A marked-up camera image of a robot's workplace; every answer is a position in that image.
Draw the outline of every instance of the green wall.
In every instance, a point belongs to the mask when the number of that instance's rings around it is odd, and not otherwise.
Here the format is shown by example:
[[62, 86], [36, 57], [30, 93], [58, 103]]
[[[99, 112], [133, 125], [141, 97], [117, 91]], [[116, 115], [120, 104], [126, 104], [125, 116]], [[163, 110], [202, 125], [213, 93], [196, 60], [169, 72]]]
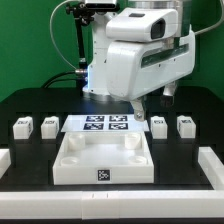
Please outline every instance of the green wall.
[[[61, 2], [0, 0], [0, 100], [21, 88], [40, 87], [51, 76], [71, 69], [56, 53], [49, 34], [50, 15]], [[213, 24], [219, 16], [218, 0], [193, 0], [194, 30]], [[63, 54], [77, 66], [74, 22], [64, 9], [57, 13], [54, 32]], [[90, 61], [91, 30], [85, 28], [84, 33]], [[196, 58], [193, 74], [181, 85], [205, 86], [224, 99], [224, 25], [197, 38]]]

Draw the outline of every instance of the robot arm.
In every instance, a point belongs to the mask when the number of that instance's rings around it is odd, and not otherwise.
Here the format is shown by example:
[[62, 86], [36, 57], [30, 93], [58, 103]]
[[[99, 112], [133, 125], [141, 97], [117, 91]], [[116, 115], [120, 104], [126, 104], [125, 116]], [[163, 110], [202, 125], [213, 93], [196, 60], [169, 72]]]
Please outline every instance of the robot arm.
[[195, 37], [191, 0], [129, 0], [117, 14], [116, 0], [85, 0], [72, 8], [82, 24], [92, 22], [93, 61], [84, 96], [130, 101], [136, 120], [145, 119], [146, 94], [190, 74]]
[[187, 35], [180, 34], [182, 25], [174, 7], [127, 8], [107, 24], [107, 36], [116, 40], [107, 53], [107, 89], [114, 98], [131, 102], [136, 120], [145, 119], [141, 97], [194, 68], [195, 36], [190, 27]]

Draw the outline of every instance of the black mount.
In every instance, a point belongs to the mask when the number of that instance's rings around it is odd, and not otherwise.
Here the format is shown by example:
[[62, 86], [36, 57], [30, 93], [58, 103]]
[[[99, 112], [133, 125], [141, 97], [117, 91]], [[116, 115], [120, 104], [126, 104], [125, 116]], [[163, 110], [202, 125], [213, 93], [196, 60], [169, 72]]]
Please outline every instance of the black mount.
[[[79, 49], [79, 68], [80, 69], [87, 69], [88, 64], [85, 57], [84, 51], [84, 42], [83, 42], [83, 33], [82, 33], [82, 26], [88, 26], [91, 22], [94, 21], [95, 13], [98, 14], [105, 14], [107, 12], [117, 12], [120, 9], [120, 6], [114, 6], [113, 8], [104, 8], [99, 6], [105, 6], [102, 4], [96, 5], [87, 5], [83, 2], [80, 2], [76, 5], [66, 5], [66, 13], [70, 15], [71, 13], [75, 19], [76, 25], [76, 33], [77, 33], [77, 40], [78, 40], [78, 49]], [[80, 88], [86, 85], [86, 82], [80, 83]]]

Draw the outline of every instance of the table surface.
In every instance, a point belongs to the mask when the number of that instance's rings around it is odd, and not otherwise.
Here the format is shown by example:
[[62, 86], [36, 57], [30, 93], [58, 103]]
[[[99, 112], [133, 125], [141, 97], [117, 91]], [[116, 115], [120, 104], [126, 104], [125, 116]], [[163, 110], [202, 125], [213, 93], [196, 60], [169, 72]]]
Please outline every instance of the table surface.
[[[161, 107], [159, 98], [160, 93], [157, 92], [150, 94], [146, 101], [149, 108], [147, 112], [149, 125], [152, 116], [165, 117], [168, 125], [167, 140], [154, 140], [150, 132], [145, 133], [155, 169], [153, 184], [54, 186], [52, 166], [64, 133], [59, 133], [55, 140], [42, 140], [40, 127], [45, 117], [58, 116], [62, 128], [68, 115], [131, 114], [133, 110], [127, 102], [105, 103], [84, 99], [73, 88], [16, 91], [0, 103], [0, 149], [9, 148], [12, 160], [10, 168], [0, 180], [0, 192], [212, 189], [197, 162], [198, 149], [199, 146], [210, 146], [223, 161], [223, 101], [208, 89], [200, 87], [179, 87], [175, 104], [171, 108]], [[176, 130], [179, 115], [192, 117], [197, 125], [195, 139], [180, 138]], [[34, 131], [29, 140], [14, 140], [12, 127], [19, 117], [24, 116], [33, 117]], [[211, 222], [209, 220], [206, 219], [206, 223], [220, 222], [220, 219], [211, 219]], [[128, 223], [157, 222], [165, 223], [164, 220], [158, 219], [128, 221]], [[170, 223], [183, 223], [183, 220], [173, 219]], [[205, 220], [194, 219], [193, 223], [205, 223]]]

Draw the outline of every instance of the black cable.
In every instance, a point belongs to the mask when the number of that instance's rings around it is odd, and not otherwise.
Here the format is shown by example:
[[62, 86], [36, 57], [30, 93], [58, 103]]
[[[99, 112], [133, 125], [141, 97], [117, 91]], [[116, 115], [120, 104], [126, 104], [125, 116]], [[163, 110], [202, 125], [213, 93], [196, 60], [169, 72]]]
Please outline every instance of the black cable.
[[53, 80], [57, 79], [57, 78], [60, 78], [62, 76], [66, 76], [66, 75], [70, 75], [70, 74], [76, 74], [75, 71], [68, 71], [68, 72], [62, 72], [62, 73], [59, 73], [53, 77], [51, 77], [50, 79], [48, 79], [42, 86], [41, 88], [46, 88], [46, 86], [51, 83]]
[[52, 80], [44, 88], [48, 88], [49, 86], [51, 86], [55, 82], [66, 82], [66, 81], [77, 81], [77, 80], [80, 80], [80, 79], [76, 78], [76, 79], [57, 79], [57, 80]]

